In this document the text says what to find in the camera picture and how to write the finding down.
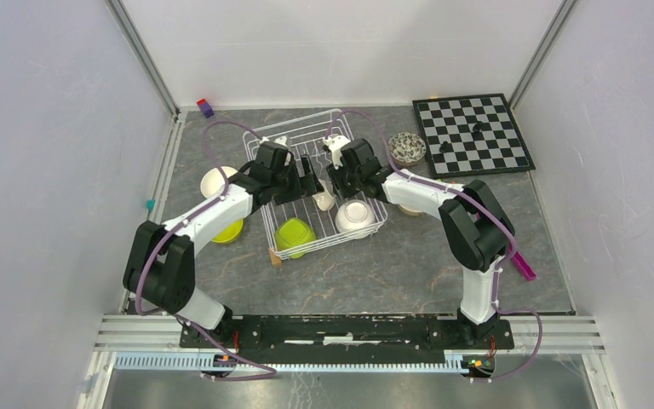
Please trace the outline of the cream lobed small bowl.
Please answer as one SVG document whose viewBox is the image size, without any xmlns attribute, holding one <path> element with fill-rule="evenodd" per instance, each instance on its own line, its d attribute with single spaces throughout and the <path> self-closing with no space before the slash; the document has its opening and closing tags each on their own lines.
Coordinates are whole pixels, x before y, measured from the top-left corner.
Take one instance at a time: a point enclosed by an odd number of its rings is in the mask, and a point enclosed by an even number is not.
<svg viewBox="0 0 654 409">
<path fill-rule="evenodd" d="M 336 195 L 330 181 L 324 179 L 318 180 L 322 190 L 315 193 L 312 198 L 320 211 L 329 211 L 336 204 Z"/>
</svg>

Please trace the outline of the white round bowl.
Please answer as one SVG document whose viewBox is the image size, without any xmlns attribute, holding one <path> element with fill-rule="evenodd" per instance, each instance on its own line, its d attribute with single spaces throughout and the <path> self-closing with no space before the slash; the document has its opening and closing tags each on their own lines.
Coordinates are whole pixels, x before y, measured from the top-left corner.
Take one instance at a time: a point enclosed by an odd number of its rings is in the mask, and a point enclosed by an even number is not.
<svg viewBox="0 0 654 409">
<path fill-rule="evenodd" d="M 352 233 L 354 239 L 363 239 L 371 235 L 376 213 L 363 200 L 349 200 L 339 207 L 335 222 L 339 233 Z"/>
</svg>

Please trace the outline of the pink patterned bowl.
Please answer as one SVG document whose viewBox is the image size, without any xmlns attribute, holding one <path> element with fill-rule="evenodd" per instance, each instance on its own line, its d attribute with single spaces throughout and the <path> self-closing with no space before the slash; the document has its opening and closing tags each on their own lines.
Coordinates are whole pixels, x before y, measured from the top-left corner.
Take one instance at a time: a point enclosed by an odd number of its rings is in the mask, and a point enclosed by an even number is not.
<svg viewBox="0 0 654 409">
<path fill-rule="evenodd" d="M 399 132 L 388 140 L 391 158 L 401 167 L 411 167 L 424 159 L 427 146 L 416 133 Z"/>
</svg>

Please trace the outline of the tan ceramic floral bowl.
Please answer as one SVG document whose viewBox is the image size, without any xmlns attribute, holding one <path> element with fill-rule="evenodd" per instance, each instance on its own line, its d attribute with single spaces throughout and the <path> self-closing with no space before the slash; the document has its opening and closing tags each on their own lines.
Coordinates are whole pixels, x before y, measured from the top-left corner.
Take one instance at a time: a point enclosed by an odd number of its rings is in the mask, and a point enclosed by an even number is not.
<svg viewBox="0 0 654 409">
<path fill-rule="evenodd" d="M 398 208 L 407 216 L 420 216 L 422 214 L 419 210 L 415 210 L 407 206 L 399 205 Z"/>
</svg>

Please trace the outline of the green square plastic bowl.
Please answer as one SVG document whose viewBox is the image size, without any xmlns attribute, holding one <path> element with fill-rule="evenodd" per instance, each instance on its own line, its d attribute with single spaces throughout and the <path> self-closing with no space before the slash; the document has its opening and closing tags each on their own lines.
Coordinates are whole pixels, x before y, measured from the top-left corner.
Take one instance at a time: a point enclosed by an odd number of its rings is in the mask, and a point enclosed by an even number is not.
<svg viewBox="0 0 654 409">
<path fill-rule="evenodd" d="M 316 233 L 302 219 L 292 217 L 279 226 L 275 233 L 276 246 L 279 251 L 288 251 L 300 245 L 313 242 Z"/>
</svg>

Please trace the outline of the large white ribbed bowl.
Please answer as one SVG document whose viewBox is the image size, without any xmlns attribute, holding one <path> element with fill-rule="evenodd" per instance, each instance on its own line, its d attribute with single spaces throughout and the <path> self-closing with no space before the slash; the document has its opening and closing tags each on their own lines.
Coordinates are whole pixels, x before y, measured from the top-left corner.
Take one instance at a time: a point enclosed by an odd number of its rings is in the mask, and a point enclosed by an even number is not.
<svg viewBox="0 0 654 409">
<path fill-rule="evenodd" d="M 237 172 L 236 169 L 230 166 L 215 167 L 208 170 L 199 184 L 201 194 L 207 199 L 213 194 L 221 192 L 225 183 L 224 176 L 229 178 Z"/>
</svg>

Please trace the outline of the yellow green round bowl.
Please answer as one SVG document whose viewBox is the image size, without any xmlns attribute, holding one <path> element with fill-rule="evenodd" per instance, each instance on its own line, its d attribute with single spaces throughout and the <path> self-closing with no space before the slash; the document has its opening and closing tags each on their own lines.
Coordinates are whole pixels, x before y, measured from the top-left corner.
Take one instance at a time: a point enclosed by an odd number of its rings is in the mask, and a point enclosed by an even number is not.
<svg viewBox="0 0 654 409">
<path fill-rule="evenodd" d="M 218 233 L 211 240 L 211 242 L 219 245 L 231 244 L 232 242 L 236 241 L 240 237 L 243 229 L 244 229 L 244 221 L 237 220 L 236 222 L 230 224 L 223 231 Z"/>
</svg>

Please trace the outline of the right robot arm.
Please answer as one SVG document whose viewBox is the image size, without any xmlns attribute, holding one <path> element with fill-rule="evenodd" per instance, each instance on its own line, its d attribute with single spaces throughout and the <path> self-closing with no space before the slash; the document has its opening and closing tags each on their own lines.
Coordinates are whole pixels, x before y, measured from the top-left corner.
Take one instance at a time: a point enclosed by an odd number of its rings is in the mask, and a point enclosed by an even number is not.
<svg viewBox="0 0 654 409">
<path fill-rule="evenodd" d="M 467 185 L 443 183 L 381 165 L 365 139 L 329 135 L 324 150 L 330 154 L 328 175 L 342 198 L 363 193 L 441 222 L 463 271 L 458 337 L 469 348 L 487 342 L 499 319 L 499 274 L 517 249 L 513 226 L 490 188 L 480 180 Z"/>
</svg>

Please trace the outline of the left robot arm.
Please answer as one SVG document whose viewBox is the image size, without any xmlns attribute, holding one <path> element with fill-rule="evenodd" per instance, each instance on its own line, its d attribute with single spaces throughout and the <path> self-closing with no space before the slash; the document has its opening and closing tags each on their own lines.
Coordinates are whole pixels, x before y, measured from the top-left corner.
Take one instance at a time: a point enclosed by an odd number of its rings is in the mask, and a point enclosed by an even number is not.
<svg viewBox="0 0 654 409">
<path fill-rule="evenodd" d="M 157 224 L 143 222 L 135 232 L 123 287 L 135 296 L 140 315 L 166 312 L 201 326 L 213 347 L 233 336 L 232 312 L 197 288 L 196 257 L 216 235 L 261 207 L 281 205 L 323 192 L 307 155 L 262 141 L 254 159 L 222 178 L 219 191 L 186 213 Z"/>
</svg>

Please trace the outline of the small wooden block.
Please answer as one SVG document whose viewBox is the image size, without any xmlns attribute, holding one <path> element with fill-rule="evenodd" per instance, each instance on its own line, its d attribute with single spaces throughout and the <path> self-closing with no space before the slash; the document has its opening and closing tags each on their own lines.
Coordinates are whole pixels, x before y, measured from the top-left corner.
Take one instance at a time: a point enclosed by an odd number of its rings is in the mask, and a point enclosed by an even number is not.
<svg viewBox="0 0 654 409">
<path fill-rule="evenodd" d="M 269 250 L 270 263 L 273 267 L 278 268 L 282 266 L 282 259 L 272 250 Z"/>
</svg>

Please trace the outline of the black white chessboard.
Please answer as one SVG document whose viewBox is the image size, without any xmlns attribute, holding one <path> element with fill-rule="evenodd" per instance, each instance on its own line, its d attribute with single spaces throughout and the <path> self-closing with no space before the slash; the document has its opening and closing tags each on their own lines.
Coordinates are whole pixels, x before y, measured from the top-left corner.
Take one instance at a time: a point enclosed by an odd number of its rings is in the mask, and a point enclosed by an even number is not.
<svg viewBox="0 0 654 409">
<path fill-rule="evenodd" d="M 439 97 L 412 101 L 419 133 L 427 146 L 431 177 L 526 172 L 536 168 L 506 96 L 499 94 Z M 480 134 L 472 125 L 488 123 Z M 441 153 L 448 141 L 453 153 Z"/>
</svg>

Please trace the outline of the red purple block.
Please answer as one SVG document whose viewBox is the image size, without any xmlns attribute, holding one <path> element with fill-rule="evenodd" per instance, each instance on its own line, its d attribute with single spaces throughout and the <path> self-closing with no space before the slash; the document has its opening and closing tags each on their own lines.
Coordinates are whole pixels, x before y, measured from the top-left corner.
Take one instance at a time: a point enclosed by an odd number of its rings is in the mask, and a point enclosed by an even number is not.
<svg viewBox="0 0 654 409">
<path fill-rule="evenodd" d="M 205 118 L 212 118 L 215 116 L 213 107 L 207 102 L 206 99 L 202 98 L 198 100 L 197 107 Z"/>
</svg>

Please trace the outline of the magenta plastic scoop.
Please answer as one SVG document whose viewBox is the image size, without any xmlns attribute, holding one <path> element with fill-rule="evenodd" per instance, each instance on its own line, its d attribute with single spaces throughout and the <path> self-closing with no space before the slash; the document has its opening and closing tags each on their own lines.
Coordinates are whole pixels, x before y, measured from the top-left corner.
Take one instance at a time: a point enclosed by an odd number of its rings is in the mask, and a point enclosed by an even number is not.
<svg viewBox="0 0 654 409">
<path fill-rule="evenodd" d="M 519 251 L 514 254 L 511 262 L 526 281 L 530 282 L 536 279 L 535 271 Z"/>
</svg>

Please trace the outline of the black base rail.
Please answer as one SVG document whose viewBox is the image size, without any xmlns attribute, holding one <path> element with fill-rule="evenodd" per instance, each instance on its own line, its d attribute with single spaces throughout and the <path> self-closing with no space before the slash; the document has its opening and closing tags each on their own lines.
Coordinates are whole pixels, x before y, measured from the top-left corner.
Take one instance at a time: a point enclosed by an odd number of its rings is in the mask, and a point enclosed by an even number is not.
<svg viewBox="0 0 654 409">
<path fill-rule="evenodd" d="M 246 360 L 277 364 L 440 363 L 446 351 L 515 346 L 508 320 L 473 325 L 460 315 L 317 314 L 232 317 L 210 335 Z"/>
</svg>

